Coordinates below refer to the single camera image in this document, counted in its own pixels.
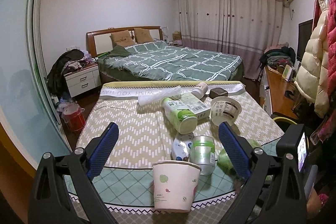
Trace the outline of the clear plastic cup green band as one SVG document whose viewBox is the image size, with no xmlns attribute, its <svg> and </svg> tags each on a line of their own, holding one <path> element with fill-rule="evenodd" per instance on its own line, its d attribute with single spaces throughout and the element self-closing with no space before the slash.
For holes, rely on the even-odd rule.
<svg viewBox="0 0 336 224">
<path fill-rule="evenodd" d="M 200 135 L 193 138 L 189 160 L 201 168 L 201 175 L 208 176 L 215 169 L 215 143 L 210 136 Z"/>
</svg>

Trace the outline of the white paper cup floral print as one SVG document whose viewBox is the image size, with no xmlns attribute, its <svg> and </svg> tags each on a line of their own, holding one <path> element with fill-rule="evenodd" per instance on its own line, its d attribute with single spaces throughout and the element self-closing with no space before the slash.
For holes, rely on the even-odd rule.
<svg viewBox="0 0 336 224">
<path fill-rule="evenodd" d="M 201 174 L 200 166 L 166 160 L 153 164 L 154 208 L 157 211 L 188 213 Z"/>
</svg>

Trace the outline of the white yogurt tub cup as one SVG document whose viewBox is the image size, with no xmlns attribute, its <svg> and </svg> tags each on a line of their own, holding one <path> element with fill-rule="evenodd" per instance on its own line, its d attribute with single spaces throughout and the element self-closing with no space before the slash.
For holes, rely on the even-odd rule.
<svg viewBox="0 0 336 224">
<path fill-rule="evenodd" d="M 227 122 L 232 126 L 237 120 L 242 107 L 238 101 L 230 97 L 216 97 L 211 101 L 210 118 L 214 125 Z"/>
</svg>

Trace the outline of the blue white snack wrapper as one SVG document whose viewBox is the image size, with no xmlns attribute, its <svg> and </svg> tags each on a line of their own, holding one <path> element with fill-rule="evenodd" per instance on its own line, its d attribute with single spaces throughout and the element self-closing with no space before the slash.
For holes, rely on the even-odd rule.
<svg viewBox="0 0 336 224">
<path fill-rule="evenodd" d="M 188 161 L 190 149 L 193 144 L 194 133 L 181 135 L 177 133 L 171 147 L 171 159 L 177 161 Z"/>
</svg>

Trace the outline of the white green yogurt bottle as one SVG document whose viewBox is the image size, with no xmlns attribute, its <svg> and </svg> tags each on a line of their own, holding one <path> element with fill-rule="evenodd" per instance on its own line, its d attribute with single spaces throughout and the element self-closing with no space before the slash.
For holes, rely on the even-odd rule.
<svg viewBox="0 0 336 224">
<path fill-rule="evenodd" d="M 198 124 L 197 116 L 181 100 L 163 98 L 161 106 L 165 116 L 181 135 L 192 133 Z"/>
</svg>

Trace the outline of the pale green carton box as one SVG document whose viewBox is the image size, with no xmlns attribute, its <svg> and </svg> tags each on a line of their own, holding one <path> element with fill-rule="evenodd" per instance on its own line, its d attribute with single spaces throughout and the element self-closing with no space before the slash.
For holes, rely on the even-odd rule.
<svg viewBox="0 0 336 224">
<path fill-rule="evenodd" d="M 211 108 L 193 94 L 181 94 L 180 100 L 197 116 L 199 121 L 209 117 Z"/>
</svg>

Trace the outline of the yellow rimmed trash bin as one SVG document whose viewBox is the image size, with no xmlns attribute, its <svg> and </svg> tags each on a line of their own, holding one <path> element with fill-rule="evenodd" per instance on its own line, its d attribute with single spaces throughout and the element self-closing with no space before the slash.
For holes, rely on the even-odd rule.
<svg viewBox="0 0 336 224">
<path fill-rule="evenodd" d="M 288 117 L 283 117 L 283 116 L 279 116 L 276 114 L 272 114 L 270 116 L 272 118 L 272 120 L 276 123 L 285 123 L 285 124 L 297 124 L 295 121 L 293 121 L 292 119 L 288 118 Z"/>
</svg>

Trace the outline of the wooden side desk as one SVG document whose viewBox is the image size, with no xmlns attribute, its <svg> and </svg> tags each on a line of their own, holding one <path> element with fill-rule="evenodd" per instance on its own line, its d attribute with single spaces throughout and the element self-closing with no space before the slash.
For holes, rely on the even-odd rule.
<svg viewBox="0 0 336 224">
<path fill-rule="evenodd" d="M 276 115 L 298 120 L 292 108 L 294 100 L 285 96 L 286 91 L 294 91 L 291 83 L 286 82 L 282 75 L 265 67 L 260 83 L 260 104 L 269 116 Z"/>
</svg>

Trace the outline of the white nightstand with drawers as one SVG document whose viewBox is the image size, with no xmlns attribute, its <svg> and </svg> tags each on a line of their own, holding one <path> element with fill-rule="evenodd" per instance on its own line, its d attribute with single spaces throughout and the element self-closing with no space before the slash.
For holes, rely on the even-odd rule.
<svg viewBox="0 0 336 224">
<path fill-rule="evenodd" d="M 67 73 L 64 78 L 72 98 L 101 86 L 100 72 L 96 63 L 91 63 L 76 72 Z"/>
</svg>

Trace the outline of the cream puffer jacket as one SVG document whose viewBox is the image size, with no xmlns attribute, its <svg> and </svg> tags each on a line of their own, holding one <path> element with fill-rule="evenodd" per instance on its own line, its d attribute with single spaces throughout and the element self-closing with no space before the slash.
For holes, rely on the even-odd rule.
<svg viewBox="0 0 336 224">
<path fill-rule="evenodd" d="M 323 118 L 330 107 L 331 65 L 331 23 L 334 12 L 334 0 L 317 0 L 321 11 L 317 24 L 307 42 L 301 66 L 295 78 L 299 93 L 314 105 L 314 112 Z"/>
</svg>

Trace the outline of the small brown box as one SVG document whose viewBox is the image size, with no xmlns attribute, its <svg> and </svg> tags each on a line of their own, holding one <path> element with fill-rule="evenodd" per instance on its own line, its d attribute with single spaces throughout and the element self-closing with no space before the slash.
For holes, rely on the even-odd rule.
<svg viewBox="0 0 336 224">
<path fill-rule="evenodd" d="M 228 96 L 228 91 L 220 87 L 212 88 L 209 93 L 209 97 L 211 99 L 214 99 L 217 97 L 227 97 L 227 96 Z"/>
</svg>

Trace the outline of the small white pill bottle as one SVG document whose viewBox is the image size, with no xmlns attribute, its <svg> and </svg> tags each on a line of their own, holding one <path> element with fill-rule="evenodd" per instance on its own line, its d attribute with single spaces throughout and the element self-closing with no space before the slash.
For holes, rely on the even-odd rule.
<svg viewBox="0 0 336 224">
<path fill-rule="evenodd" d="M 200 82 L 192 89 L 191 94 L 196 96 L 198 99 L 201 99 L 206 95 L 208 89 L 209 87 L 206 83 Z"/>
</svg>

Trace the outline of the green checked duvet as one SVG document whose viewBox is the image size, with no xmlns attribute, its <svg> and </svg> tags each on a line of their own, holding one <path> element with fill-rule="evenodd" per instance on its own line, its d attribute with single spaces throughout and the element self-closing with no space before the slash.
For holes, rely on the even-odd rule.
<svg viewBox="0 0 336 224">
<path fill-rule="evenodd" d="M 97 60 L 100 73 L 115 81 L 239 81 L 240 56 L 170 46 L 162 40 L 115 46 Z"/>
</svg>

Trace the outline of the brown right pillow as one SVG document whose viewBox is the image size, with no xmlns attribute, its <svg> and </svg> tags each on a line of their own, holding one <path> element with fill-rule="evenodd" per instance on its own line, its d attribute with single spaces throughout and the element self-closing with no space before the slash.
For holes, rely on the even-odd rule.
<svg viewBox="0 0 336 224">
<path fill-rule="evenodd" d="M 153 42 L 150 31 L 144 28 L 134 28 L 135 39 L 138 44 Z"/>
</svg>

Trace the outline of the small picture frame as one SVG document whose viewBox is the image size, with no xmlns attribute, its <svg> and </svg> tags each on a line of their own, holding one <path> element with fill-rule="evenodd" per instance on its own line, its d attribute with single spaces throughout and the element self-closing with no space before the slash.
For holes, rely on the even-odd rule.
<svg viewBox="0 0 336 224">
<path fill-rule="evenodd" d="M 287 64 L 284 68 L 281 78 L 287 82 L 290 82 L 292 73 L 293 73 L 293 67 Z"/>
</svg>

